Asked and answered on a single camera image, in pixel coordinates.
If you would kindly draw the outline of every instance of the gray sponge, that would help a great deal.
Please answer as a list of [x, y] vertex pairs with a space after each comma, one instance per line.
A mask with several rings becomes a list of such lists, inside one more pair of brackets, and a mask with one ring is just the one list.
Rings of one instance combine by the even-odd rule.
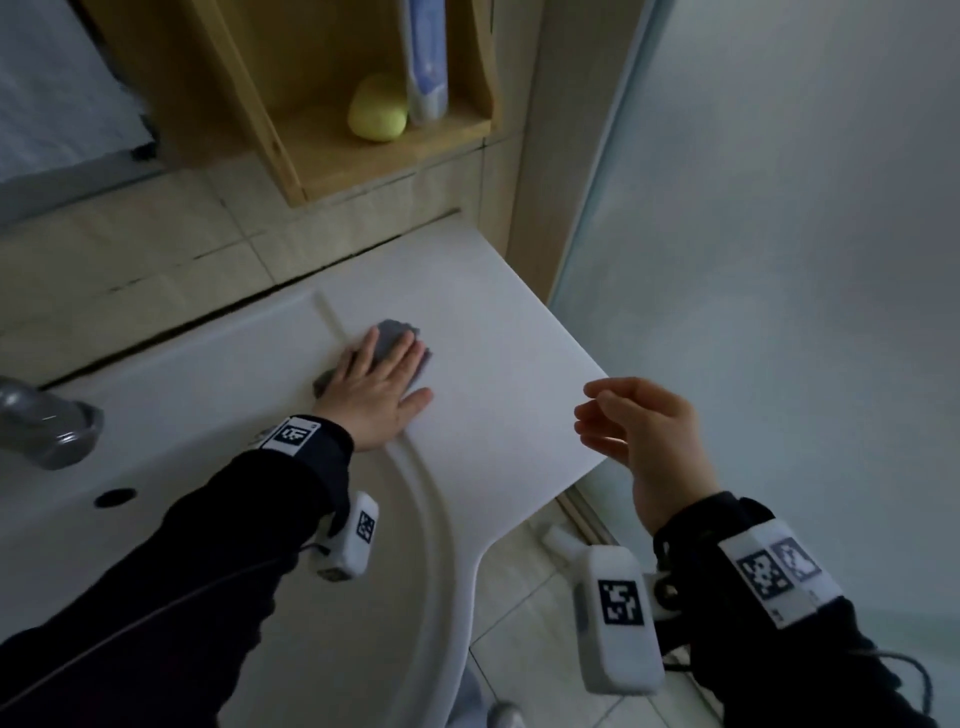
[[[388, 353], [390, 353], [390, 349], [394, 347], [396, 341], [404, 333], [407, 331], [413, 331], [415, 336], [420, 336], [420, 330], [417, 327], [410, 324], [404, 324], [400, 321], [394, 321], [393, 319], [384, 319], [377, 324], [376, 327], [380, 329], [380, 336], [377, 338], [376, 347], [373, 349], [372, 365], [374, 367], [379, 364]], [[423, 359], [420, 360], [420, 365], [417, 367], [417, 371], [414, 373], [414, 378], [410, 380], [410, 386], [413, 386], [414, 382], [420, 378], [423, 368], [426, 366], [426, 363], [430, 360], [432, 355], [433, 352], [429, 349], [423, 353]], [[314, 380], [314, 397], [319, 399], [320, 395], [324, 393], [326, 385], [330, 383], [331, 379], [333, 379], [333, 372], [334, 370], [328, 369]]]

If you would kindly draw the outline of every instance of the white sink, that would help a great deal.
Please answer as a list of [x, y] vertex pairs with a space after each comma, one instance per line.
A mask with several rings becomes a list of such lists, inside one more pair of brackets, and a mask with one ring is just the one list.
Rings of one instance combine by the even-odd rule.
[[[68, 604], [255, 433], [306, 411], [313, 378], [384, 318], [422, 329], [434, 352], [422, 383], [437, 397], [350, 465], [351, 488], [380, 504], [370, 567], [330, 584], [301, 559], [220, 719], [442, 726], [480, 557], [597, 464], [571, 410], [602, 376], [459, 216], [61, 387], [102, 407], [107, 426], [92, 455], [57, 473], [0, 453], [0, 640]], [[118, 488], [137, 495], [94, 507]]]

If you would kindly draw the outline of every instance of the black sleeve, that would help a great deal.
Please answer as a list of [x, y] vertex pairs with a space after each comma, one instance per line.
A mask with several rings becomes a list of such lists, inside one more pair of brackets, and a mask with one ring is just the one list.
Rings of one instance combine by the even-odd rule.
[[654, 547], [673, 572], [687, 622], [693, 676], [724, 705], [724, 724], [927, 728], [860, 634], [853, 605], [834, 599], [777, 629], [718, 544], [773, 519], [759, 503], [722, 493], [678, 514]]
[[296, 552], [349, 509], [349, 434], [326, 420], [296, 457], [257, 449], [182, 497], [159, 530], [73, 603], [0, 645], [0, 705], [127, 624], [252, 564], [268, 568], [151, 619], [0, 713], [9, 725], [214, 726]]

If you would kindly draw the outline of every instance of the faucet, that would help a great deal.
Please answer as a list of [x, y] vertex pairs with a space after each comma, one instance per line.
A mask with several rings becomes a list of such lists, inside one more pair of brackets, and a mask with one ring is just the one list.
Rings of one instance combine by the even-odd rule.
[[92, 404], [0, 376], [0, 449], [19, 452], [44, 470], [55, 471], [87, 457], [103, 428], [103, 410]]

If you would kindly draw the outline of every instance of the tiled floor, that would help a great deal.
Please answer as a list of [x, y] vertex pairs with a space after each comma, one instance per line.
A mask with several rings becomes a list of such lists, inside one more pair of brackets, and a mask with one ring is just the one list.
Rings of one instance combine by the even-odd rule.
[[480, 564], [470, 663], [488, 699], [517, 703], [530, 728], [717, 728], [683, 675], [667, 675], [649, 699], [584, 689], [563, 562], [537, 538], [553, 522], [572, 527], [555, 502], [494, 544]]

